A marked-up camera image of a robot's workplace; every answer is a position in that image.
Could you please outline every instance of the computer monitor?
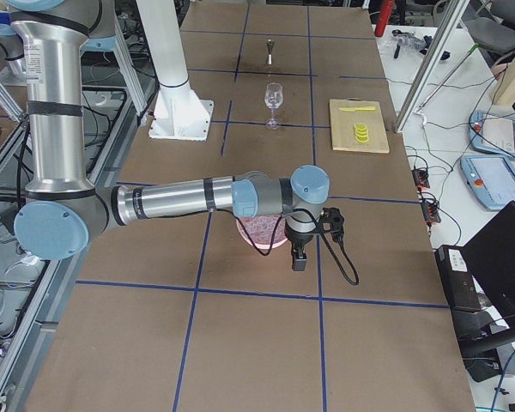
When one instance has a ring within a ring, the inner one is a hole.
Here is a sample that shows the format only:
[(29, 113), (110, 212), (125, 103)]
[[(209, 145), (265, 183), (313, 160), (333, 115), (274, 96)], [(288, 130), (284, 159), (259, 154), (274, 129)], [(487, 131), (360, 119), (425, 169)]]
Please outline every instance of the computer monitor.
[(461, 250), (470, 273), (509, 325), (460, 347), (462, 353), (481, 353), (515, 342), (515, 202), (508, 203)]

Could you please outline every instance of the brown table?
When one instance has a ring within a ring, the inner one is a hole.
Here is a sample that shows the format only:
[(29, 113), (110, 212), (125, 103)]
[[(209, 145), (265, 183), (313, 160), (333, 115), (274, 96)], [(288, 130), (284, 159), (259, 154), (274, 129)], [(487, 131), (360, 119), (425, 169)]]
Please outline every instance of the brown table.
[[(192, 87), (215, 101), (209, 138), (141, 129), (119, 180), (317, 164), (361, 284), (317, 242), (305, 272), (291, 271), (288, 245), (258, 256), (226, 214), (105, 233), (26, 411), (474, 410), (402, 137), (388, 133), (388, 155), (330, 149), (330, 98), (378, 100), (387, 128), (395, 116), (366, 11), (192, 3), (182, 38)], [(273, 81), (285, 88), (277, 131), (264, 128)]]

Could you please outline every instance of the label on robot arm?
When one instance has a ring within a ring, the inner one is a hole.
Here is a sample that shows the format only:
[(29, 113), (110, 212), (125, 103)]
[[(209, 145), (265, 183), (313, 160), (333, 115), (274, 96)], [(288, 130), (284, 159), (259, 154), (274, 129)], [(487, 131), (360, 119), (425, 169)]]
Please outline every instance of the label on robot arm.
[(44, 83), (44, 65), (41, 45), (25, 45), (25, 62), (27, 66), (27, 84)]
[(450, 266), (455, 272), (467, 272), (467, 265), (465, 264), (462, 253), (455, 249), (448, 250), (448, 256), (450, 257)]

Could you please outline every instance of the red cylinder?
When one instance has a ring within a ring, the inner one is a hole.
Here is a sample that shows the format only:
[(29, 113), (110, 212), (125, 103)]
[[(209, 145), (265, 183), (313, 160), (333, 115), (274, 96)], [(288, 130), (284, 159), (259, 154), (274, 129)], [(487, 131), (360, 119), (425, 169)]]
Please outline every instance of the red cylinder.
[(374, 30), (374, 34), (376, 37), (381, 37), (384, 35), (385, 26), (391, 17), (391, 11), (393, 10), (393, 5), (395, 4), (395, 0), (384, 0), (381, 4), (381, 11), (379, 12), (378, 22), (376, 23), (376, 30)]

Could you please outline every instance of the glass base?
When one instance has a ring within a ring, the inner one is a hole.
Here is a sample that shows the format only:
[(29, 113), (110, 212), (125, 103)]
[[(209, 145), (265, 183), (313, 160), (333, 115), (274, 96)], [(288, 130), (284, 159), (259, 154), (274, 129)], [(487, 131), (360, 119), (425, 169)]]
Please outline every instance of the glass base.
[(265, 122), (265, 127), (269, 130), (277, 130), (281, 127), (278, 122), (273, 118), (268, 118), (267, 122)]

